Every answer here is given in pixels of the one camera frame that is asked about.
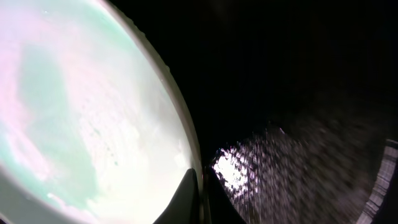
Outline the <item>mint green plate front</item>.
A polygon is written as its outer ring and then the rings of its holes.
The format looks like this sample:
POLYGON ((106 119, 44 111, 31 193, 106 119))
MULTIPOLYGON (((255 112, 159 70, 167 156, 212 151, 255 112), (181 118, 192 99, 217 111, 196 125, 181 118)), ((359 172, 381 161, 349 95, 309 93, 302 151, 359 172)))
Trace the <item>mint green plate front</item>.
POLYGON ((203 189, 169 68, 109 1, 1 0, 1 219, 154 223, 186 171, 203 189))

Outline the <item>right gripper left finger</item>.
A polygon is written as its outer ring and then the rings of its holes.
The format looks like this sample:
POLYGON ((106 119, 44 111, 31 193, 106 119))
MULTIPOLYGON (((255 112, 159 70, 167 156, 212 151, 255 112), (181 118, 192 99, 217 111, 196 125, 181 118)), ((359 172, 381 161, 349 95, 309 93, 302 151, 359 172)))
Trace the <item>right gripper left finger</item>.
POLYGON ((188 169, 167 208, 154 224, 199 224, 197 173, 188 169))

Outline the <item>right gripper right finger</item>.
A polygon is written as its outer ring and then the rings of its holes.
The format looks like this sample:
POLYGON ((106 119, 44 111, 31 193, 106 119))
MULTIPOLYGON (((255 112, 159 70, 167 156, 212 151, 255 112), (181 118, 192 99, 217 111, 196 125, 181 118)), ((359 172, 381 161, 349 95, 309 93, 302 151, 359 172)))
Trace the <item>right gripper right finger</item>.
POLYGON ((209 218, 212 224, 245 224, 221 185, 215 171, 205 168, 205 192, 208 199, 209 218))

